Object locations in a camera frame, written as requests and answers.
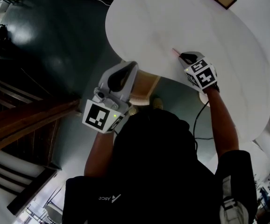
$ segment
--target black shirt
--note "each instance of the black shirt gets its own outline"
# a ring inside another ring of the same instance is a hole
[[[107,177],[67,180],[63,224],[220,223],[234,215],[252,223],[256,210],[249,153],[225,153],[213,175],[197,160],[189,125],[153,110],[131,116],[116,137]]]

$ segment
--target dark floor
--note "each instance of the dark floor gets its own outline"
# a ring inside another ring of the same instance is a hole
[[[12,42],[39,61],[38,66],[26,64],[26,69],[47,89],[49,83],[53,83],[64,93],[78,94],[82,98],[83,111],[102,73],[120,62],[105,33],[108,7],[96,0],[23,2],[24,7],[9,7],[3,23],[7,24]],[[49,80],[41,78],[41,73]],[[196,115],[203,106],[196,91],[161,78],[155,93],[163,99],[166,110],[185,119],[193,128]],[[81,175],[95,135],[94,130],[82,124],[82,117],[64,118],[55,143],[53,162],[69,177]],[[208,108],[199,118],[196,136],[212,136]],[[199,140],[198,155],[203,163],[214,153],[212,140]]]

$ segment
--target person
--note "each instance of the person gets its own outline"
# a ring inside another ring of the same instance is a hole
[[[219,92],[208,95],[218,168],[198,161],[189,124],[161,109],[129,118],[115,138],[98,133],[84,176],[66,182],[63,224],[253,223],[250,155],[239,150]]]

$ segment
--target white round table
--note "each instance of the white round table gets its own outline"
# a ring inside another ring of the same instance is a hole
[[[171,50],[201,52],[216,68],[221,97],[241,140],[254,140],[265,128],[270,117],[269,64],[246,25],[215,1],[114,0],[106,34],[122,59],[188,86]]]

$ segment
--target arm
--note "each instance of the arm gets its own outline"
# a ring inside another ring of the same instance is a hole
[[[219,92],[211,86],[205,88],[204,92],[209,98],[215,147],[220,158],[227,151],[239,150],[238,136]]]
[[[103,177],[112,159],[114,133],[98,132],[89,153],[84,176]]]

